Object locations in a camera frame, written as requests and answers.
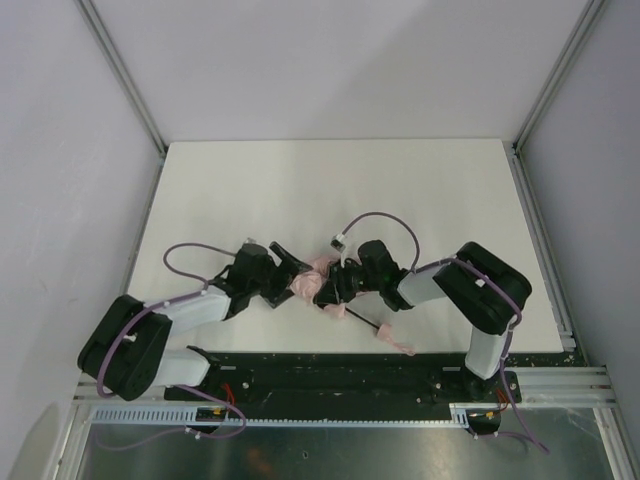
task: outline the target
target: metal bracket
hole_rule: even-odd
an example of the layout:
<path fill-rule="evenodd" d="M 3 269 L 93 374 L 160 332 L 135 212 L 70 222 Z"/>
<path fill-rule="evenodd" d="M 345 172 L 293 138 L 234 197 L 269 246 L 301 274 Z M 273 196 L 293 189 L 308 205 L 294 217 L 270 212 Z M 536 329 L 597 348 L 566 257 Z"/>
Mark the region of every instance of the metal bracket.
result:
<path fill-rule="evenodd" d="M 239 419 L 204 420 L 198 419 L 199 409 L 209 406 L 150 406 L 150 405 L 114 405 L 94 406 L 91 422 L 95 424 L 125 424 L 125 425 L 179 425 L 179 426 L 237 426 Z M 420 421 L 337 421 L 337 420 L 273 420 L 269 418 L 250 418 L 250 427 L 313 427 L 313 428 L 468 428 L 469 422 L 466 411 L 462 408 L 451 407 L 451 420 L 420 420 Z"/>

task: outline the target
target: metal floor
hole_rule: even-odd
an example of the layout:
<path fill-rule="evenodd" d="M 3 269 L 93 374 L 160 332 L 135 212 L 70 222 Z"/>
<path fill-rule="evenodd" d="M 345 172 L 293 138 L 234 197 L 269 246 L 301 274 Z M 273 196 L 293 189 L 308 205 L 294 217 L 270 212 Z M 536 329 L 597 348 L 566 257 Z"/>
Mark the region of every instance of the metal floor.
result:
<path fill-rule="evenodd" d="M 88 442 L 81 479 L 613 479 L 592 410 L 523 412 L 551 449 L 510 438 L 474 441 L 461 429 L 259 428 L 230 440 L 170 434 L 124 452 Z M 519 431 L 512 414 L 501 430 Z M 94 425 L 103 444 L 132 444 L 166 429 Z"/>

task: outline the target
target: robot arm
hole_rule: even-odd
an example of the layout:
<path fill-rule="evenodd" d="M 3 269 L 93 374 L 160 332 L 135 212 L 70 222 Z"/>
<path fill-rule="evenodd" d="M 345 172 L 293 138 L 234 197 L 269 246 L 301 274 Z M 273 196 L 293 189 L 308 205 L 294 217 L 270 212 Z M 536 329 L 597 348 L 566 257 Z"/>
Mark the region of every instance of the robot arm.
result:
<path fill-rule="evenodd" d="M 123 399 L 133 400 L 151 386 L 200 385 L 209 373 L 209 360 L 197 349 L 166 350 L 167 340 L 204 323 L 232 318 L 248 307 L 253 296 L 260 295 L 273 308 L 293 296 L 291 282 L 311 267 L 275 242 L 270 248 L 280 258 L 279 265 L 266 248 L 245 243 L 233 264 L 211 280 L 199 297 L 167 303 L 145 315 L 111 358 L 105 386 Z M 321 307 L 348 303 L 358 292 L 377 291 L 397 311 L 449 297 L 473 325 L 463 372 L 469 378 L 466 388 L 471 393 L 486 390 L 482 387 L 498 369 L 512 308 L 456 263 L 409 272 L 398 267 L 379 240 L 363 244 L 358 256 L 360 262 L 346 259 L 344 264 L 330 266 L 328 279 L 314 303 Z M 531 286 L 520 273 L 475 243 L 466 244 L 456 258 L 458 263 L 474 265 L 520 308 L 524 306 Z M 83 348 L 78 358 L 80 369 L 97 378 L 114 339 L 143 308 L 141 302 L 128 295 L 116 299 Z"/>
<path fill-rule="evenodd" d="M 456 257 L 475 265 L 520 309 L 524 307 L 531 284 L 522 274 L 477 243 L 467 243 Z M 481 380 L 496 374 L 514 312 L 483 280 L 460 264 L 450 263 L 440 269 L 408 273 L 398 284 L 398 293 L 412 307 L 449 297 L 473 326 L 465 368 Z"/>

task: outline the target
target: white wall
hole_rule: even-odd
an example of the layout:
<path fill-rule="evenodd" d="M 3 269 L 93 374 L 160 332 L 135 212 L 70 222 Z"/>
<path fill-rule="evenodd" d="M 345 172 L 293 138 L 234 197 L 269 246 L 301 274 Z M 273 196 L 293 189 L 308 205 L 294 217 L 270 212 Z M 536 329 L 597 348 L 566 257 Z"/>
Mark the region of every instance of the white wall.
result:
<path fill-rule="evenodd" d="M 640 3 L 611 2 L 525 150 L 595 364 L 640 451 Z"/>
<path fill-rule="evenodd" d="M 165 140 L 513 139 L 586 0 L 96 0 Z"/>
<path fill-rule="evenodd" d="M 0 478 L 37 479 L 157 160 L 70 0 L 0 4 Z"/>

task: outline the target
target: white table surface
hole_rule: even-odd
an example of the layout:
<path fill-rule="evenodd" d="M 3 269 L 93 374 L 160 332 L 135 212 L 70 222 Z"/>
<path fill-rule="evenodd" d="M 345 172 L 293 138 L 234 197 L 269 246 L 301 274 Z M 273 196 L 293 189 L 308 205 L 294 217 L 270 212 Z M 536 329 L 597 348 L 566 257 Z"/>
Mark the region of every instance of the white table surface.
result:
<path fill-rule="evenodd" d="M 403 218 L 422 247 L 419 265 L 473 240 L 522 272 L 533 286 L 513 352 L 562 351 L 507 158 L 499 140 L 348 140 L 179 142 L 169 154 L 133 271 L 129 293 L 141 300 L 200 288 L 167 271 L 162 255 L 178 242 L 231 251 L 248 237 L 277 241 L 301 260 L 331 253 L 329 241 L 360 213 Z M 383 240 L 408 267 L 407 232 L 368 218 L 349 235 L 354 249 Z M 172 254 L 177 267 L 212 278 L 229 257 L 201 249 Z M 393 313 L 377 294 L 351 303 L 393 325 L 397 342 L 424 353 L 466 351 L 471 328 L 448 299 Z M 176 336 L 170 347 L 212 351 L 389 353 L 366 324 L 335 319 L 298 298 L 272 310 L 259 297 L 237 317 Z"/>

